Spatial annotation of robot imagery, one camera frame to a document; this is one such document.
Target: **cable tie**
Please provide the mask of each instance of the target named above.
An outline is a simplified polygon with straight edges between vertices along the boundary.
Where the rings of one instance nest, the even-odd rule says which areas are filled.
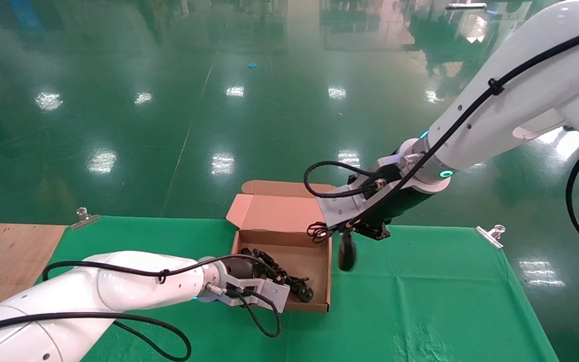
[[[167,275],[168,275],[168,273],[169,273],[169,270],[168,270],[168,269],[165,269],[165,270],[163,270],[163,271],[160,272],[160,275],[158,276],[158,282],[159,282],[160,284],[164,284],[164,283],[165,283],[165,280],[167,280]]]
[[[501,92],[504,91],[504,87],[502,87],[495,78],[489,79],[489,87],[493,90],[493,96],[499,96]]]

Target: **green epoxy floor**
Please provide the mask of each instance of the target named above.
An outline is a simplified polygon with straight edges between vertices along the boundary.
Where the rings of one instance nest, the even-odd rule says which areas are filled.
[[[552,3],[0,0],[0,222],[71,224],[79,206],[223,218],[249,179],[298,182],[325,159],[368,167]],[[579,360],[579,237],[563,202],[577,156],[578,133],[550,133],[395,220],[504,224],[563,361]]]

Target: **metal clip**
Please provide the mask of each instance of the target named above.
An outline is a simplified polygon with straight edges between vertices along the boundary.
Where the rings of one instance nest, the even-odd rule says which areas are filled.
[[[502,249],[504,247],[502,243],[498,241],[500,236],[506,231],[503,225],[495,225],[495,227],[489,231],[484,230],[480,226],[476,227],[475,230],[496,249]]]
[[[99,215],[89,215],[86,208],[79,208],[77,209],[77,217],[80,218],[80,221],[76,222],[75,224],[71,225],[71,230],[77,230],[85,225],[90,224],[91,222],[95,222],[100,219]]]

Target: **box flap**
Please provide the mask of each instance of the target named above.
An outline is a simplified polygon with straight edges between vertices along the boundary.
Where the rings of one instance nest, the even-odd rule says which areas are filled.
[[[310,224],[324,218],[316,199],[238,194],[227,220],[242,230],[304,234]]]
[[[319,193],[326,193],[335,189],[334,186],[325,184],[310,184],[310,186]],[[255,195],[314,197],[303,183],[283,183],[282,181],[265,181],[264,179],[247,181],[241,190],[246,194]]]
[[[253,195],[236,195],[234,202],[232,202],[232,206],[229,208],[227,213],[227,220],[236,225],[236,227],[243,227],[243,222],[252,199]]]

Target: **cable connector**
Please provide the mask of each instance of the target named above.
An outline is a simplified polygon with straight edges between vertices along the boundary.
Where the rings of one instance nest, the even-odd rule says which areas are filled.
[[[505,89],[495,78],[489,79],[489,87],[493,90],[493,96],[499,96]]]
[[[221,296],[223,293],[225,293],[227,291],[227,289],[222,289],[219,287],[216,287],[212,284],[207,284],[206,288],[211,292],[216,294],[217,296]]]

